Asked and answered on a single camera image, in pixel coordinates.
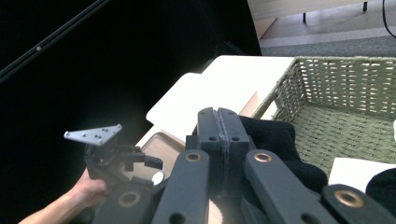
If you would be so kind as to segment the green woven basket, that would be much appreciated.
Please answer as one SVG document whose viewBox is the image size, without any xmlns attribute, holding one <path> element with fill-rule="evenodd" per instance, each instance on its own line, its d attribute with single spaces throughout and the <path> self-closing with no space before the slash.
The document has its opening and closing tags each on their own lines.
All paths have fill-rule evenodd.
<svg viewBox="0 0 396 224">
<path fill-rule="evenodd" d="M 253 117 L 271 105 L 302 160 L 325 173 L 335 158 L 396 163 L 394 57 L 296 57 Z"/>
</svg>

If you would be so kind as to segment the cream compartment storage box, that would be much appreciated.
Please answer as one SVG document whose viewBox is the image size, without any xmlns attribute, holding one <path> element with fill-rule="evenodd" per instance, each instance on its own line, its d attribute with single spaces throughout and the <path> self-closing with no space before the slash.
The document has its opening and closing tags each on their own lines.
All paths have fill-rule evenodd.
<svg viewBox="0 0 396 224">
<path fill-rule="evenodd" d="M 150 109 L 146 119 L 184 142 L 197 124 L 199 111 L 222 107 L 241 113 L 256 91 L 253 84 L 237 75 L 188 73 Z"/>
</svg>

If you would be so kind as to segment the black metal stand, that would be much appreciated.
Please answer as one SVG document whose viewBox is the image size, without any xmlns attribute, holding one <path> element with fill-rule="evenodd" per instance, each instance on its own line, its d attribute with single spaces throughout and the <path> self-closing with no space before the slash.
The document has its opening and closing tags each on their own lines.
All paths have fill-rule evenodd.
<svg viewBox="0 0 396 224">
<path fill-rule="evenodd" d="M 50 48 L 53 44 L 58 42 L 63 36 L 70 33 L 73 29 L 87 20 L 91 15 L 96 13 L 102 7 L 107 5 L 111 0 L 96 0 L 88 7 L 79 12 L 75 17 L 67 21 L 60 28 L 55 30 L 52 34 L 45 37 L 42 41 L 31 47 L 21 57 L 10 63 L 0 71 L 0 84 L 13 76 L 18 70 L 23 68 L 26 64 L 36 58 L 40 53 Z"/>
</svg>

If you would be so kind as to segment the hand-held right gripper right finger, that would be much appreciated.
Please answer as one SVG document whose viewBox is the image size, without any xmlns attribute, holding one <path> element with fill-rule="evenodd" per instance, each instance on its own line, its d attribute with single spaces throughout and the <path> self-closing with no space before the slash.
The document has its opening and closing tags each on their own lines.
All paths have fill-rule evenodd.
<svg viewBox="0 0 396 224">
<path fill-rule="evenodd" d="M 223 158 L 221 194 L 227 197 L 239 197 L 244 179 L 244 162 L 250 151 L 250 137 L 236 113 L 220 108 L 218 115 Z"/>
</svg>

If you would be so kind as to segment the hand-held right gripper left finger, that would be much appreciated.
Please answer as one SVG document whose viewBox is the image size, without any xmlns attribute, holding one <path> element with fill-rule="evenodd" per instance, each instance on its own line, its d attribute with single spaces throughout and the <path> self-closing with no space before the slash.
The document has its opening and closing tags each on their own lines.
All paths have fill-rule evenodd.
<svg viewBox="0 0 396 224">
<path fill-rule="evenodd" d="M 209 195 L 216 198 L 228 196 L 226 112 L 227 109 L 221 107 L 202 109 L 198 112 L 195 133 L 186 136 L 187 150 L 202 150 L 209 156 Z"/>
</svg>

